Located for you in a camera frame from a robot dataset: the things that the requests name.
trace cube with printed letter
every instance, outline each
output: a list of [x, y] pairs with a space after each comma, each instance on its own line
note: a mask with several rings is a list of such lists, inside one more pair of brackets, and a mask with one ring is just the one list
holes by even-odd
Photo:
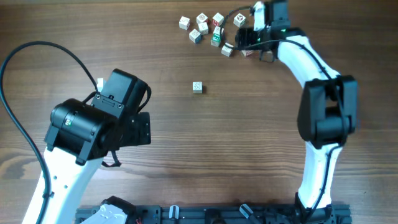
[[189, 27], [189, 18], [182, 16], [180, 19], [180, 28], [187, 30], [188, 27]]
[[227, 57], [230, 57], [232, 54], [232, 44], [225, 43], [224, 47], [221, 49], [221, 53]]
[[[220, 27], [216, 26], [216, 28], [214, 28], [213, 33], [220, 35]], [[220, 36], [222, 36], [223, 34], [224, 34], [224, 28], [221, 30], [221, 35]]]
[[253, 50], [241, 50], [241, 53], [243, 54], [243, 56], [247, 57], [251, 54], [253, 54]]
[[213, 16], [213, 24], [214, 24], [215, 26], [220, 26], [221, 23], [223, 23], [223, 21], [224, 21], [224, 16], [221, 15], [220, 13], [217, 12], [217, 13]]
[[208, 18], [204, 13], [199, 14], [199, 16], [197, 17], [197, 24], [201, 24], [202, 22], [208, 22]]
[[209, 27], [207, 26], [206, 22], [202, 22], [199, 25], [199, 32], [201, 35], [205, 35], [209, 33]]
[[201, 85], [201, 82], [193, 82], [192, 83], [192, 90], [193, 93], [203, 93], [203, 87]]
[[201, 40], [201, 34], [199, 33], [199, 31], [194, 29], [193, 31], [191, 31], [191, 33], [189, 33], [189, 39], [192, 40], [192, 42], [194, 42], [195, 44], [197, 44]]
[[240, 13], [236, 15], [234, 18], [234, 24], [239, 28], [242, 27], [245, 22], [246, 22], [246, 17]]
[[214, 33], [213, 37], [211, 38], [211, 44], [215, 47], [220, 46], [221, 43], [221, 36], [219, 34]]

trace wooden block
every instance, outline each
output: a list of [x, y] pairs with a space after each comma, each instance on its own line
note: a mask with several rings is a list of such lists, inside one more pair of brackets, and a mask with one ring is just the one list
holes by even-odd
[[[219, 27], [219, 26], [216, 26], [216, 28], [214, 28], [213, 33], [214, 33], [214, 34], [220, 35], [220, 27]], [[224, 28], [221, 30], [221, 36], [222, 36], [222, 35], [224, 35]]]
[[202, 85], [201, 82], [193, 82], [192, 83], [193, 93], [202, 93]]
[[182, 16], [180, 19], [180, 28], [187, 30], [188, 27], [189, 27], [189, 18]]
[[247, 57], [251, 54], [253, 54], [253, 50], [242, 50], [241, 53], [243, 54], [243, 56]]
[[227, 57], [231, 56], [232, 54], [232, 48], [233, 45], [229, 44], [229, 43], [225, 43], [224, 47], [221, 49], [221, 53]]
[[105, 86], [106, 81], [104, 80], [104, 78], [97, 78], [97, 83], [98, 83], [97, 84], [97, 89], [98, 89], [99, 92], [101, 92], [102, 89]]
[[199, 23], [199, 32], [201, 35], [205, 35], [209, 33], [209, 27], [206, 22]]
[[191, 31], [191, 33], [189, 33], [189, 39], [192, 40], [195, 44], [199, 43], [199, 41], [201, 40], [201, 35], [199, 31], [197, 31], [196, 29]]
[[209, 18], [207, 18], [207, 16], [204, 13], [199, 14], [199, 16], [197, 17], [197, 24], [201, 24], [202, 22], [208, 22]]
[[214, 24], [215, 26], [220, 26], [221, 23], [223, 23], [223, 21], [224, 21], [224, 16], [221, 15], [220, 13], [217, 12], [217, 13], [213, 16], [213, 24]]
[[221, 36], [218, 34], [213, 34], [213, 37], [211, 38], [211, 44], [215, 47], [220, 46], [221, 43]]
[[245, 22], [246, 22], [246, 17], [240, 13], [236, 15], [234, 18], [234, 24], [239, 28], [242, 27]]

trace black bracket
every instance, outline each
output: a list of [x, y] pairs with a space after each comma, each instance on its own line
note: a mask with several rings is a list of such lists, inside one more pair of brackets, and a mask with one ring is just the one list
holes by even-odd
[[[342, 113], [346, 129], [340, 116], [340, 109], [336, 104], [333, 91], [336, 85], [341, 99]], [[315, 79], [306, 82], [298, 111], [298, 131], [304, 141], [310, 141], [315, 148], [331, 143], [340, 143], [351, 134], [356, 127], [356, 99], [358, 84], [351, 76], [338, 76], [332, 80]], [[327, 106], [327, 101], [335, 102]]]

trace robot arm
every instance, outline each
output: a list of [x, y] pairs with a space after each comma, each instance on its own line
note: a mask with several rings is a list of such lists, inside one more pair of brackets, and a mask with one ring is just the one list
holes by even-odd
[[[235, 40], [238, 50], [272, 51], [290, 68], [303, 88], [298, 130], [305, 141], [303, 182], [296, 204], [305, 223], [315, 210], [331, 204], [330, 187], [340, 147], [356, 126], [357, 83], [341, 76], [313, 50], [299, 28], [290, 28], [287, 1], [257, 2], [251, 9], [254, 27], [240, 28]], [[326, 101], [337, 102], [327, 107]]]
[[[150, 144], [149, 113], [140, 113], [145, 92], [148, 101], [145, 82], [115, 69], [101, 93], [92, 94], [91, 105], [85, 104], [89, 98], [69, 99], [54, 108], [44, 152], [51, 195], [42, 223], [72, 222], [88, 182], [101, 164], [109, 166], [103, 162], [109, 151], [115, 159], [120, 147]], [[43, 191], [41, 174], [23, 224], [36, 223]]]
[[[332, 78], [336, 78], [340, 74], [331, 69], [312, 49], [310, 42], [306, 36], [296, 35], [288, 37], [288, 40], [296, 41], [304, 45], [309, 49], [320, 61], [322, 66]], [[293, 75], [300, 83], [302, 88], [306, 82], [310, 82], [314, 79], [327, 80], [328, 78], [323, 74], [318, 65], [314, 62], [306, 51], [300, 49], [298, 45], [294, 45], [288, 42], [279, 44], [278, 58], [286, 66], [290, 68]], [[316, 149], [311, 142], [305, 143], [306, 156], [305, 156], [305, 167], [303, 174], [303, 182], [298, 190], [298, 197], [305, 208], [311, 208], [317, 200], [320, 189], [322, 188], [323, 180], [325, 178], [325, 170], [327, 163], [327, 154], [330, 150], [336, 147], [338, 144], [328, 144], [322, 146], [321, 149]], [[343, 148], [340, 147], [333, 151], [332, 160], [330, 162], [329, 173], [326, 180], [326, 189], [323, 197], [317, 208], [325, 208], [331, 204], [330, 187], [333, 179], [333, 173], [336, 166], [336, 161], [339, 153]]]

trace wood grain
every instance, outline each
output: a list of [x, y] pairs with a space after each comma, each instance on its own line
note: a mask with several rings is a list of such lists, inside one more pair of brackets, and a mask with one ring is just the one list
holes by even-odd
[[[201, 12], [211, 17], [245, 4], [0, 6], [0, 60], [20, 44], [47, 40], [74, 52], [95, 78], [120, 68], [152, 88], [145, 108], [152, 144], [122, 148], [123, 165], [100, 169], [81, 206], [111, 195], [137, 205], [293, 202], [305, 157], [296, 125], [302, 92], [297, 81], [280, 62], [221, 55], [209, 35], [195, 45], [177, 25], [186, 16], [192, 29]], [[333, 200], [351, 205], [355, 223], [398, 222], [397, 9], [397, 1], [289, 1], [293, 26], [307, 33], [329, 65], [359, 82], [359, 125], [341, 153], [332, 187]], [[228, 39], [235, 30], [229, 22]], [[192, 95], [195, 81], [203, 82], [205, 94]], [[93, 90], [79, 65], [50, 47], [18, 53], [4, 86], [42, 150], [53, 107]], [[20, 223], [40, 166], [0, 107], [0, 223]]]

